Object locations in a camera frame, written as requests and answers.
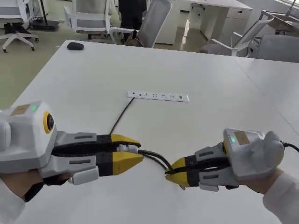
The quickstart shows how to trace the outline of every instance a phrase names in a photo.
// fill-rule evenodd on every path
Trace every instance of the tan label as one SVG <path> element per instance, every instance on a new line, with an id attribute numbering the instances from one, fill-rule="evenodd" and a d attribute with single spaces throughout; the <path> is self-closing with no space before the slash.
<path id="1" fill-rule="evenodd" d="M 239 145 L 246 145 L 250 143 L 244 131 L 235 132 L 235 137 L 237 138 Z"/>
<path id="2" fill-rule="evenodd" d="M 17 106 L 10 116 L 24 114 L 26 110 L 30 107 L 30 104 Z"/>

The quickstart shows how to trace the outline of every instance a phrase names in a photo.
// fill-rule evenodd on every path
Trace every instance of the power outlet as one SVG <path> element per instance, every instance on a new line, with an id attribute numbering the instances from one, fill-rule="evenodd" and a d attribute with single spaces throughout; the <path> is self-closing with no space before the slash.
<path id="1" fill-rule="evenodd" d="M 138 98 L 138 99 L 154 99 L 154 100 L 190 102 L 188 95 L 177 94 L 177 93 L 128 91 L 128 98 L 133 98 L 133 97 Z"/>

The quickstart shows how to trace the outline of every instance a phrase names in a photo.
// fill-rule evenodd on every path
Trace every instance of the camera lens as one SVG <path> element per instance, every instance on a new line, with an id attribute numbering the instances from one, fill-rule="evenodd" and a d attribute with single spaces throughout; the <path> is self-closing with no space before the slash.
<path id="1" fill-rule="evenodd" d="M 54 127 L 54 119 L 53 119 L 53 116 L 51 114 L 48 114 L 47 116 L 47 126 L 48 126 L 48 129 L 51 131 Z"/>

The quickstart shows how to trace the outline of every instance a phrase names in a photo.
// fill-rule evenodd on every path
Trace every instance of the black mouse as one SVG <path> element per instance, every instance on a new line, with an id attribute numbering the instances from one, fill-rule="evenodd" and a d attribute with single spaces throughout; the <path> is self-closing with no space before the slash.
<path id="1" fill-rule="evenodd" d="M 70 42 L 66 47 L 68 50 L 83 50 L 84 45 L 81 43 Z"/>

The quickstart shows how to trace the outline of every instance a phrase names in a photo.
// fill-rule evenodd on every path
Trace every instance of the gray office chair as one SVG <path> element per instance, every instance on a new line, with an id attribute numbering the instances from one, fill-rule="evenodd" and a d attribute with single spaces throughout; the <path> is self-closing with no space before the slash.
<path id="1" fill-rule="evenodd" d="M 153 0 L 149 6 L 149 10 L 142 22 L 140 30 L 138 31 L 138 37 L 141 44 L 146 48 L 154 47 L 159 32 L 171 10 L 172 3 L 168 0 Z M 134 30 L 125 29 L 119 27 L 111 27 L 110 34 L 115 44 L 115 38 L 113 34 L 115 32 L 120 33 L 132 33 Z"/>
<path id="2" fill-rule="evenodd" d="M 237 56 L 238 51 L 247 48 L 248 49 L 247 57 L 248 57 L 250 56 L 250 45 L 252 40 L 273 19 L 274 19 L 273 15 L 265 11 L 262 11 L 259 20 L 255 22 L 255 24 L 253 24 L 253 26 L 244 35 L 235 32 L 232 33 L 232 37 L 233 35 L 235 35 L 236 37 L 239 38 L 239 41 L 234 46 L 229 47 L 218 40 L 211 39 L 207 45 L 205 45 L 199 50 L 199 52 L 205 54 L 213 54 L 213 55 Z"/>
<path id="3" fill-rule="evenodd" d="M 26 4 L 29 7 L 29 13 L 26 13 Z M 33 6 L 31 0 L 0 0 L 0 22 L 1 23 L 13 23 L 22 22 L 29 23 L 33 18 Z M 34 34 L 24 34 L 15 31 L 15 33 L 0 35 L 0 40 L 7 39 L 2 45 L 2 50 L 7 53 L 6 47 L 14 40 L 20 41 L 30 45 L 31 50 L 35 51 L 35 48 L 31 42 L 25 39 L 25 37 L 33 37 L 38 42 L 39 39 Z"/>
<path id="4" fill-rule="evenodd" d="M 66 24 L 76 33 L 87 34 L 91 40 L 94 34 L 109 34 L 110 0 L 72 0 L 71 10 L 64 6 Z"/>
<path id="5" fill-rule="evenodd" d="M 254 58 L 299 63 L 299 37 L 264 35 Z"/>

